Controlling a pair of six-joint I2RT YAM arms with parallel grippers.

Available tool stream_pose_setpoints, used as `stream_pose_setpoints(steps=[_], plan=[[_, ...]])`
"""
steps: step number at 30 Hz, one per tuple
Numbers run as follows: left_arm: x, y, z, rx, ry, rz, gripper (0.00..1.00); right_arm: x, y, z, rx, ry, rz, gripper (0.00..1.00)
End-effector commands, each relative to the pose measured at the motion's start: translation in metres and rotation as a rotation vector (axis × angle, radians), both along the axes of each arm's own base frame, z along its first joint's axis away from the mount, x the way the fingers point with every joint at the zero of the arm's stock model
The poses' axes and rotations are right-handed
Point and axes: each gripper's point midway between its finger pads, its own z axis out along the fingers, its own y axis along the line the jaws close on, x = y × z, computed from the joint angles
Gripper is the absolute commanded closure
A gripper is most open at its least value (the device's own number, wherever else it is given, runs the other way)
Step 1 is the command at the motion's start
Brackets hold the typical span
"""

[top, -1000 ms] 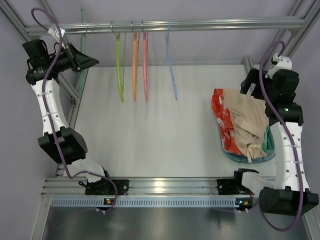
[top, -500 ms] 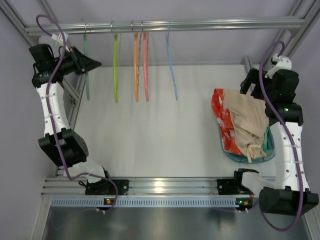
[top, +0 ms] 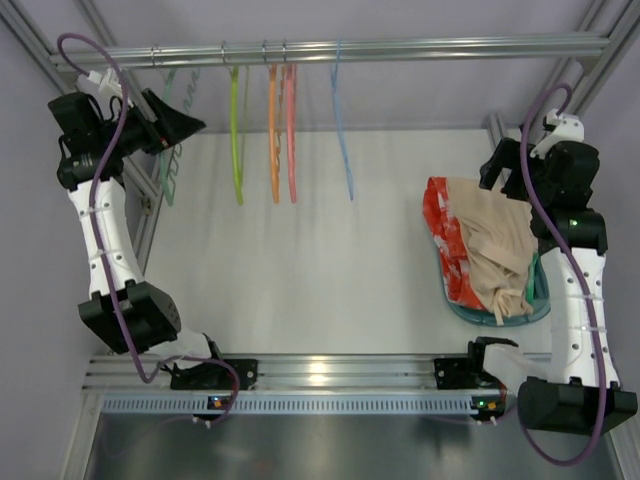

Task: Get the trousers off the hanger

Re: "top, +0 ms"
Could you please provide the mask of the teal green hanger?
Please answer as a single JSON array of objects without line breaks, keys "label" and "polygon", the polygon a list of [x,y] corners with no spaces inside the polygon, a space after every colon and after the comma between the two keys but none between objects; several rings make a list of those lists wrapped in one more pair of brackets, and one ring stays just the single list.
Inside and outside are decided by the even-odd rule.
[{"label": "teal green hanger", "polygon": [[[172,68],[164,78],[164,88],[161,99],[168,103],[171,100],[173,86],[178,74],[177,68]],[[201,76],[201,69],[194,68],[189,74],[189,82],[186,86],[180,106],[182,111],[189,115],[194,105],[195,97],[198,91],[198,84]],[[177,176],[179,172],[179,159],[182,156],[182,146],[178,144],[170,150],[163,151],[157,156],[159,161],[159,179],[163,198],[169,207],[174,205],[175,193],[177,188]]]}]

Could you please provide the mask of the beige trousers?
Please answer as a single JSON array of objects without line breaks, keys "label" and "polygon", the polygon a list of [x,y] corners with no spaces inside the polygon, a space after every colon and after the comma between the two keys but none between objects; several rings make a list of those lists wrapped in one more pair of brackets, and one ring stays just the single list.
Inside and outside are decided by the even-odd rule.
[{"label": "beige trousers", "polygon": [[528,315],[528,269],[538,242],[530,230],[531,206],[463,178],[449,178],[448,193],[470,263],[470,282],[499,327]]}]

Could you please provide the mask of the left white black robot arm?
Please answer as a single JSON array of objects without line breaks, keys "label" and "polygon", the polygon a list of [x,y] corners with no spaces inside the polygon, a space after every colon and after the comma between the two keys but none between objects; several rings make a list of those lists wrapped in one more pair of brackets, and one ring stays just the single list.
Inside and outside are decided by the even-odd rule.
[{"label": "left white black robot arm", "polygon": [[95,98],[84,92],[48,104],[62,130],[56,175],[78,215],[90,269],[89,298],[79,304],[79,316],[116,354],[165,358],[161,368],[174,390],[226,388],[232,376],[215,342],[184,327],[171,296],[144,279],[125,213],[125,159],[137,151],[160,154],[205,124],[150,89],[142,96],[155,121],[134,104],[104,118]]}]

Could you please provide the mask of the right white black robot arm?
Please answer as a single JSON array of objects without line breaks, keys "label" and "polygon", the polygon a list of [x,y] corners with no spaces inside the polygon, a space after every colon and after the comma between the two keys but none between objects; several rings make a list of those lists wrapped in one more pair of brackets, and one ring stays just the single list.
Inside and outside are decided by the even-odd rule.
[{"label": "right white black robot arm", "polygon": [[635,393],[625,391],[609,353],[602,276],[608,249],[604,218],[589,207],[600,167],[596,148],[574,139],[533,146],[500,141],[480,169],[480,185],[510,175],[501,192],[532,206],[551,313],[551,360],[531,362],[510,340],[478,338],[482,368],[515,393],[529,430],[600,436],[633,417]]}]

